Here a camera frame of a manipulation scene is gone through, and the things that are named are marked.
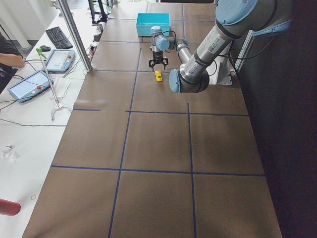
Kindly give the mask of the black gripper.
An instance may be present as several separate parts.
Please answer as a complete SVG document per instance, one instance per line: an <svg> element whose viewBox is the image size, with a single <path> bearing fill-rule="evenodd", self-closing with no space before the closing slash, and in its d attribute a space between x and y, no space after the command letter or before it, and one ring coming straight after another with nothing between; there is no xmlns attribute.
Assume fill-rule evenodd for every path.
<svg viewBox="0 0 317 238"><path fill-rule="evenodd" d="M168 59L167 57L163 56L163 51L152 51L153 58L149 60L149 67L152 69L152 72L154 72L154 66L155 64L163 64L164 70L166 70L166 66L168 65Z"/></svg>

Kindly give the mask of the person black shirt forearm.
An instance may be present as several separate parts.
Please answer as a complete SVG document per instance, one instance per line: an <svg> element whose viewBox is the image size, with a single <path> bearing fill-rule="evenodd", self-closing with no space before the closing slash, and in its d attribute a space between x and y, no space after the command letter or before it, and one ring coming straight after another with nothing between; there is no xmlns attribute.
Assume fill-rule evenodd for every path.
<svg viewBox="0 0 317 238"><path fill-rule="evenodd" d="M0 92L15 74L15 68L22 68L24 60L19 50L0 34Z"/></svg>

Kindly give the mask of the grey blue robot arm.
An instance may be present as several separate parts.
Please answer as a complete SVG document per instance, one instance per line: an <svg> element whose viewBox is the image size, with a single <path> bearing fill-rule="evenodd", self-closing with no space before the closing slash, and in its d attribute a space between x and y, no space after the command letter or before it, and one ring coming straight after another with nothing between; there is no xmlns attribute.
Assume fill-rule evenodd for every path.
<svg viewBox="0 0 317 238"><path fill-rule="evenodd" d="M174 93L199 93L210 81L209 67L225 47L245 32L275 35L291 24L292 0L220 0L216 3L215 25L192 53L182 38L164 36L161 27L151 28L149 67L168 65L163 51L176 50L182 64L171 70L169 85Z"/></svg>

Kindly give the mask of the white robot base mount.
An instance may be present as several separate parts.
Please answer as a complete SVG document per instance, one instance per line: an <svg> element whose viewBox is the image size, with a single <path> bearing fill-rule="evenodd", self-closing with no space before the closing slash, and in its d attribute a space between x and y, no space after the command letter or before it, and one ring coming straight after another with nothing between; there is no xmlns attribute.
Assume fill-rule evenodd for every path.
<svg viewBox="0 0 317 238"><path fill-rule="evenodd" d="M209 85L232 85L231 69L228 58L218 56L213 63L207 67Z"/></svg>

